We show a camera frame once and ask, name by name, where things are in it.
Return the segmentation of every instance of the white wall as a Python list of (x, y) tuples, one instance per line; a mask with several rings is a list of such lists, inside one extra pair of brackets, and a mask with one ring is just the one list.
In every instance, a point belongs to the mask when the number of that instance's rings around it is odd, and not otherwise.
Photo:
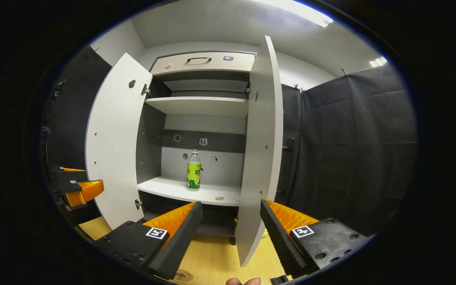
[(137, 59), (141, 58), (145, 50), (131, 20), (122, 22), (96, 39), (91, 43), (91, 47), (93, 50), (99, 47), (96, 53), (111, 66), (114, 66), (125, 52)]
[[(258, 52), (259, 47), (225, 43), (225, 42), (189, 42), (163, 45), (146, 49), (139, 58), (135, 58), (145, 69), (150, 70), (152, 63), (158, 56), (192, 52), (199, 50), (226, 50), (226, 51), (246, 51)], [(321, 83), (325, 83), (335, 78), (332, 74), (310, 64), (303, 60), (276, 52), (277, 64), (279, 65), (279, 74), (281, 83), (294, 86), (298, 84), (299, 88), (307, 90)]]

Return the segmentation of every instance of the cabinet door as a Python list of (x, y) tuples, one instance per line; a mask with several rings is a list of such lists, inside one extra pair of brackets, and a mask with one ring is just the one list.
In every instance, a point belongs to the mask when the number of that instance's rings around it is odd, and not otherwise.
[(281, 165), (283, 96), (276, 53), (268, 36), (260, 45), (250, 80), (244, 173), (235, 229), (242, 267), (251, 259), (263, 235), (260, 201), (275, 198)]
[(136, 139), (152, 75), (125, 53), (105, 77), (87, 123), (85, 164), (89, 180), (103, 179), (105, 190), (95, 198), (108, 225), (142, 218), (137, 210)]

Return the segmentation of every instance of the human hand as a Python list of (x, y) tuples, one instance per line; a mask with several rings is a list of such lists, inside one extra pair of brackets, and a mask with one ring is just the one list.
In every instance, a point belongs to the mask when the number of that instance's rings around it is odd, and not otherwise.
[[(261, 284), (261, 279), (258, 278), (252, 278), (248, 280), (244, 285), (260, 285)], [(242, 285), (242, 282), (239, 280), (239, 278), (230, 278), (228, 281), (226, 281), (226, 285)]]

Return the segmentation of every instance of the black drawer handle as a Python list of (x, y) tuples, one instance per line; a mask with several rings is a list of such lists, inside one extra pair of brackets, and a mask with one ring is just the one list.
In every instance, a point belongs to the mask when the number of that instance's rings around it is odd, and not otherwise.
[(193, 57), (193, 58), (188, 58), (188, 62), (190, 62), (192, 59), (202, 59), (202, 58), (204, 58), (204, 59), (206, 59), (208, 61), (212, 60), (212, 58), (210, 58), (210, 57)]

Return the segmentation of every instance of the cabinet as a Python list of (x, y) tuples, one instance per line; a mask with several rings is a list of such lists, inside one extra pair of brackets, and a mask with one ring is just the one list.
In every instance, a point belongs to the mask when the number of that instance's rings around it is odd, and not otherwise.
[[(233, 59), (219, 58), (227, 54)], [(277, 58), (268, 36), (257, 56), (197, 55), (159, 58), (151, 72), (128, 54), (121, 57), (90, 113), (87, 175), (104, 181), (105, 191), (95, 200), (112, 229), (143, 213), (150, 219), (167, 207), (201, 201), (204, 213), (212, 214), (204, 214), (199, 232), (234, 235), (245, 266), (263, 235), (260, 199), (274, 199), (279, 177), (283, 105)], [(188, 61), (194, 57), (212, 59)], [(215, 64), (188, 65), (195, 60)], [(163, 72), (158, 63), (171, 67)], [(195, 122), (205, 127), (191, 130)], [(200, 145), (204, 137), (208, 141)], [(186, 189), (183, 157), (192, 144), (204, 166), (195, 192)]]

